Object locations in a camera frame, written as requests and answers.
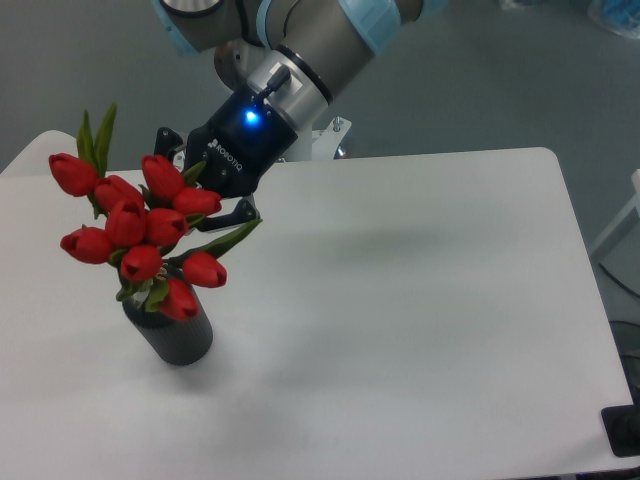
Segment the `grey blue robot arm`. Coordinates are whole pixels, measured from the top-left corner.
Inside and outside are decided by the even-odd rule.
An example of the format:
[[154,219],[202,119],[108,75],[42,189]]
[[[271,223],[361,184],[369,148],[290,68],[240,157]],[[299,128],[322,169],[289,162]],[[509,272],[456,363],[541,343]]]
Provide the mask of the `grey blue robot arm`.
[[215,53],[230,97],[187,135],[161,128],[155,150],[198,184],[236,201],[203,232],[258,217],[253,195],[278,161],[330,160],[345,129],[313,123],[398,35],[443,8],[440,1],[157,1],[154,10],[184,55]]

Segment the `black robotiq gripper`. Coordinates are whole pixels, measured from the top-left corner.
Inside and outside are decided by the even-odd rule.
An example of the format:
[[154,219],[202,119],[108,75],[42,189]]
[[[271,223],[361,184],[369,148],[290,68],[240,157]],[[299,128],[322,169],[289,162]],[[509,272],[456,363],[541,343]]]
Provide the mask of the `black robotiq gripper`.
[[201,220],[195,226],[199,232],[223,231],[261,218],[251,194],[298,138],[285,118],[265,101],[290,79],[290,70],[279,67],[258,91],[242,85],[188,138],[169,127],[157,130],[154,155],[164,157],[177,170],[203,161],[205,166],[197,177],[203,188],[223,198],[242,197],[231,213]]

